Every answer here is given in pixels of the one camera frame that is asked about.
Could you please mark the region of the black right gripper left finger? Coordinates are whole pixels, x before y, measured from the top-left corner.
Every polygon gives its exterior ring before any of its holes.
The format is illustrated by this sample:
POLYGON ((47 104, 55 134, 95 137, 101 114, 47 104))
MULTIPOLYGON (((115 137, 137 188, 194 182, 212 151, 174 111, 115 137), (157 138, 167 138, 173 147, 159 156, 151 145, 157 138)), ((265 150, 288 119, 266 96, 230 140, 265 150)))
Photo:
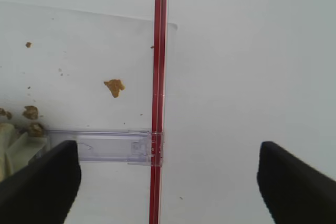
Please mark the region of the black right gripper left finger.
POLYGON ((64 223, 80 183, 78 145, 64 141, 1 182, 1 223, 64 223))

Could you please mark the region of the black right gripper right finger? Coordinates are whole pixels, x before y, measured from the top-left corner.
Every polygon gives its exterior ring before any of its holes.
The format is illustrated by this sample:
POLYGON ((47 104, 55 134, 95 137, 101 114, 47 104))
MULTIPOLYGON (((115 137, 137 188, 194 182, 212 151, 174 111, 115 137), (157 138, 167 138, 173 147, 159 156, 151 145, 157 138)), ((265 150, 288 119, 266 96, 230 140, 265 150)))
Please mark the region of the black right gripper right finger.
POLYGON ((257 184, 274 223, 335 223, 335 180, 262 142, 257 184))

